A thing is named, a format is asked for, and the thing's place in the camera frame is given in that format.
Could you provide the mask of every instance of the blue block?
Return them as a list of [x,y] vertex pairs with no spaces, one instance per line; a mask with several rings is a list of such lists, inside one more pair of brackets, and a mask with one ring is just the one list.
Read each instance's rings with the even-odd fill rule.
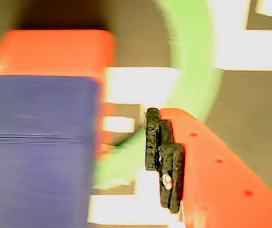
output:
[[0,228],[84,228],[99,84],[0,76]]

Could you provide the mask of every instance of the red dot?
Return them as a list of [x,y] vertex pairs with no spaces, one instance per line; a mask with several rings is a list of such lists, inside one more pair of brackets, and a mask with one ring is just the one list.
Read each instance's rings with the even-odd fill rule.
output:
[[254,195],[254,192],[251,191],[251,190],[246,190],[246,191],[245,191],[245,195],[250,197],[250,196],[253,196],[253,195]]
[[215,159],[215,162],[221,164],[221,163],[223,163],[223,159],[219,159],[219,158]]

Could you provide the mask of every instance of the robot part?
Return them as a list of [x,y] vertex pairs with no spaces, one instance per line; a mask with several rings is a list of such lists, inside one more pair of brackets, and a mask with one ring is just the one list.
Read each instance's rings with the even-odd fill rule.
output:
[[173,140],[171,123],[162,120],[159,110],[146,113],[146,170],[157,171],[160,182],[160,201],[163,208],[177,213],[183,196],[185,152]]

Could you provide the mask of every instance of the green arc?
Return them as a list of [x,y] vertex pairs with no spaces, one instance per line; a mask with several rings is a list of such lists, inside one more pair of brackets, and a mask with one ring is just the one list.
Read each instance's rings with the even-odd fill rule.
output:
[[[167,107],[183,109],[204,121],[216,99],[221,71],[214,68],[214,28],[206,0],[155,0],[164,13],[171,46],[171,67],[180,68]],[[145,131],[103,156],[97,163],[94,187],[112,188],[131,181],[144,167]]]

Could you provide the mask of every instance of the red plastic bracket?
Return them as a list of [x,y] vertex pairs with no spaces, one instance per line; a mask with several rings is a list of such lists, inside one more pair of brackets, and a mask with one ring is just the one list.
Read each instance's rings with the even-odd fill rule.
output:
[[272,228],[272,191],[228,146],[187,112],[162,109],[185,156],[187,228]]

